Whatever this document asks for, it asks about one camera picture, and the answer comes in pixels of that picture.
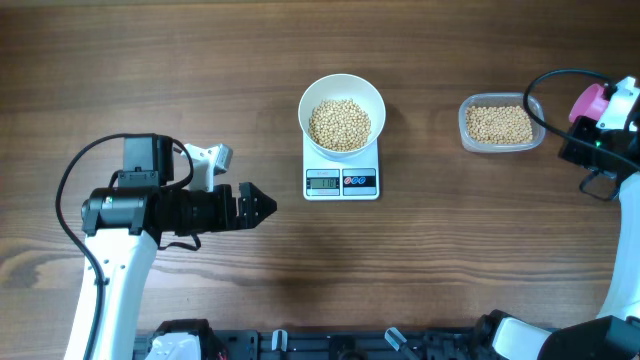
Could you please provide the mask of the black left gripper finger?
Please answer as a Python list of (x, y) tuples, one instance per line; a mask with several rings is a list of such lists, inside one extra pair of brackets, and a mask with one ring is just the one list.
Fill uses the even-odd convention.
[(238, 227), (253, 229), (275, 212), (271, 204), (241, 204), (238, 211)]
[(262, 192), (251, 182), (239, 184), (240, 197), (238, 205), (241, 208), (276, 208), (277, 202)]

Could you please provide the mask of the pink measuring scoop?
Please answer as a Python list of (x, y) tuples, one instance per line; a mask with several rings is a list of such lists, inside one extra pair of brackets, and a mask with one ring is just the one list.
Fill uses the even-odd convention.
[(592, 84), (574, 103), (569, 113), (569, 121), (574, 123), (579, 117), (599, 121), (608, 106), (609, 101), (605, 98), (605, 88), (600, 84)]

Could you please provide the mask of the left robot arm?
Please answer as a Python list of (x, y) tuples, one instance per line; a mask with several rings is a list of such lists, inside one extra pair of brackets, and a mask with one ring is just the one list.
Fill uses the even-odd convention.
[(122, 168), (81, 207), (85, 237), (61, 225), (85, 257), (68, 359), (132, 357), (142, 295), (164, 248), (163, 233), (178, 237), (176, 247), (197, 251), (200, 235), (253, 229), (277, 210), (276, 201), (250, 182), (240, 184), (235, 197), (230, 185), (213, 184), (213, 167), (199, 175), (196, 165), (205, 158), (200, 149), (153, 133), (120, 137)]

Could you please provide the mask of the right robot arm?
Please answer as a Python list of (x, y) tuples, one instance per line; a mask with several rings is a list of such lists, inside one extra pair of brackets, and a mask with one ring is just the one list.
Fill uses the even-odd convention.
[(612, 280), (597, 317), (550, 332), (495, 310), (476, 323), (470, 349), (504, 359), (633, 359), (639, 355), (639, 134), (629, 129), (636, 113), (573, 114), (569, 134), (591, 145), (568, 141), (560, 156), (594, 176), (616, 177), (614, 196), (621, 205), (621, 227)]

